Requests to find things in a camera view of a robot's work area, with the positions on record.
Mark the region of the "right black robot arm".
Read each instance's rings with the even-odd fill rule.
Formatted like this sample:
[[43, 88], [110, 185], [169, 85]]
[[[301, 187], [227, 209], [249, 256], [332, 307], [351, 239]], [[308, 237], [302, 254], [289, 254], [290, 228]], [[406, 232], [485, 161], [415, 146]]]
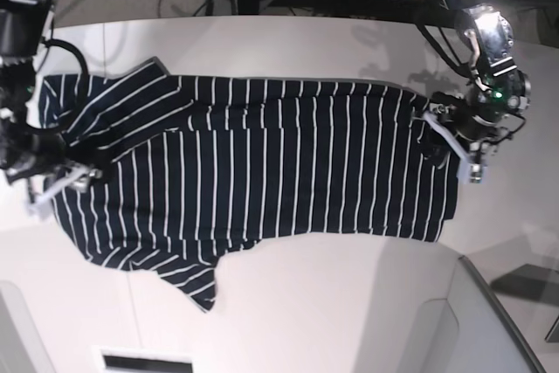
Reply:
[[[9, 183], [60, 175], [82, 190], [107, 180], [110, 164], [101, 152], [69, 146], [63, 139], [86, 110], [92, 78], [75, 45], [45, 36], [58, 1], [1, 0], [1, 169]], [[48, 128], [27, 121], [37, 81], [34, 59], [41, 47], [70, 52], [80, 67], [73, 105]]]

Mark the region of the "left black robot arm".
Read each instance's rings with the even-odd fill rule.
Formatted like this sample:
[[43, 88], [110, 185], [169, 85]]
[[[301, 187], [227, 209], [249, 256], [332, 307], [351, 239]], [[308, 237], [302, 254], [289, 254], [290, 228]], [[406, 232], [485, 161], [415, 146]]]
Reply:
[[[501, 126], [501, 121], [508, 116], [520, 119], [529, 106], [528, 76], [514, 62], [512, 27], [495, 7], [498, 0], [425, 1], [415, 25], [439, 57], [466, 80], [468, 89], [461, 96], [433, 93], [422, 118], [439, 137], [436, 153], [453, 152], [459, 159], [458, 177], [478, 182], [487, 153], [516, 133]], [[460, 41], [470, 52], [467, 61], [450, 58], [429, 33], [429, 14], [453, 20]]]

